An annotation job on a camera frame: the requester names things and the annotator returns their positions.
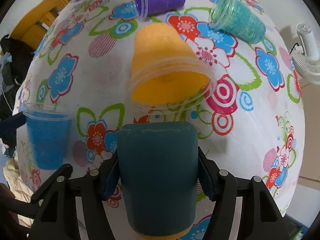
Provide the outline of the dark teal cup yellow rim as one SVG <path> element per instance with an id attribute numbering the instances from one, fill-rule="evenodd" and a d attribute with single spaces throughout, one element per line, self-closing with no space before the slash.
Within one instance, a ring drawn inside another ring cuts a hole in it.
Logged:
<path id="1" fill-rule="evenodd" d="M 117 135 L 129 224 L 143 239 L 190 231 L 197 195 L 197 130 L 189 122 L 127 124 Z"/>

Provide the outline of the blue plastic cup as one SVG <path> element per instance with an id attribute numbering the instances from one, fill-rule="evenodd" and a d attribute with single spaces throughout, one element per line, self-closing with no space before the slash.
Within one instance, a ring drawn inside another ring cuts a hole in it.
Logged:
<path id="1" fill-rule="evenodd" d="M 28 139 L 33 160 L 42 170 L 57 170 L 63 165 L 71 119 L 56 105 L 25 103 Z"/>

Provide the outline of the orange yellow plastic cup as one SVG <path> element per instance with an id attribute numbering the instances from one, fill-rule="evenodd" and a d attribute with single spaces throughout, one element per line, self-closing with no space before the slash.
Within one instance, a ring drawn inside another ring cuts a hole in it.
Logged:
<path id="1" fill-rule="evenodd" d="M 174 27 L 152 23 L 136 33 L 127 97 L 137 109 L 186 106 L 203 101 L 215 89 L 213 68 L 198 58 Z"/>

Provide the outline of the teal glitter plastic cup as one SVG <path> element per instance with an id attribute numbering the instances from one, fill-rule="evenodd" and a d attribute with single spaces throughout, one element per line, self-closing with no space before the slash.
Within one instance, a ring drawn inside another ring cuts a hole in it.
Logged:
<path id="1" fill-rule="evenodd" d="M 259 43 L 266 34 L 263 21 L 239 0 L 216 0 L 209 14 L 208 26 L 250 44 Z"/>

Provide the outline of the white floor fan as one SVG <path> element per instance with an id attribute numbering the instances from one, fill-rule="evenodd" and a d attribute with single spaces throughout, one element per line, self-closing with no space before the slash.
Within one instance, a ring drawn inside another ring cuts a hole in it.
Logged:
<path id="1" fill-rule="evenodd" d="M 314 85 L 319 85 L 319 50 L 310 25 L 297 24 L 297 35 L 302 52 L 292 57 L 295 69 L 302 78 Z"/>

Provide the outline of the floral tablecloth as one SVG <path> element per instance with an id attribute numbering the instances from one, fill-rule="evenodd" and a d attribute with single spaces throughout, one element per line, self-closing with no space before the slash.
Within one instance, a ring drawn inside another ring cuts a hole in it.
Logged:
<path id="1" fill-rule="evenodd" d="M 31 102 L 71 115 L 64 158 L 83 176 L 116 148 L 117 131 L 131 123 L 188 121 L 207 157 L 233 175 L 260 176 L 284 215 L 302 165 L 305 116 L 298 74 L 285 43 L 256 0 L 238 0 L 266 27 L 257 44 L 214 31 L 217 0 L 185 0 L 183 7 L 142 20 L 138 0 L 80 0 L 67 5 L 40 42 L 17 92 L 14 113 Z M 164 27 L 181 46 L 214 67 L 216 91 L 176 107 L 134 110 L 125 100 L 135 45 L 149 45 Z"/>

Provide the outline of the dark clothes pile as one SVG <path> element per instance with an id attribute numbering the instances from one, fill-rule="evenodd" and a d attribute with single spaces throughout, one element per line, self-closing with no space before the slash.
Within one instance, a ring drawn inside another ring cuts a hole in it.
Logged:
<path id="1" fill-rule="evenodd" d="M 16 94 L 25 80 L 34 57 L 34 50 L 26 43 L 10 37 L 1 38 L 1 120 L 13 114 Z"/>

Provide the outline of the orange wooden chair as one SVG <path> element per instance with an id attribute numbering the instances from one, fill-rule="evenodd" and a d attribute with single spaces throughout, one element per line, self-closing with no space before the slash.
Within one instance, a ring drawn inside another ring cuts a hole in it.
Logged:
<path id="1" fill-rule="evenodd" d="M 37 49 L 48 29 L 53 26 L 59 12 L 70 1 L 43 0 L 20 20 L 11 32 L 10 37 Z"/>

